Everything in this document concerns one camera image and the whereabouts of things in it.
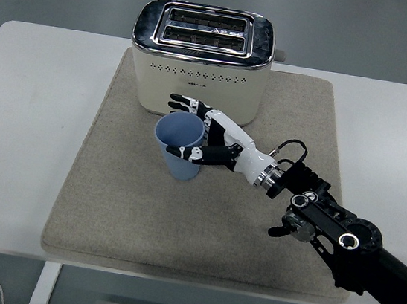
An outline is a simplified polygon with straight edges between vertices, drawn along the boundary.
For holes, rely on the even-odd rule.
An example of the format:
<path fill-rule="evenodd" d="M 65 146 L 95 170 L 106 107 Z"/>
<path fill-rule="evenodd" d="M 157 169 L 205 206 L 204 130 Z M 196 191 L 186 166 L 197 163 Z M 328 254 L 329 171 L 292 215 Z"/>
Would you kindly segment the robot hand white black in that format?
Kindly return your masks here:
<path fill-rule="evenodd" d="M 254 187 L 267 188 L 269 176 L 279 176 L 276 160 L 259 151 L 254 140 L 231 118 L 200 100 L 172 93 L 168 106 L 197 116 L 205 127 L 203 146 L 167 145 L 166 151 L 192 164 L 225 166 L 242 173 Z"/>

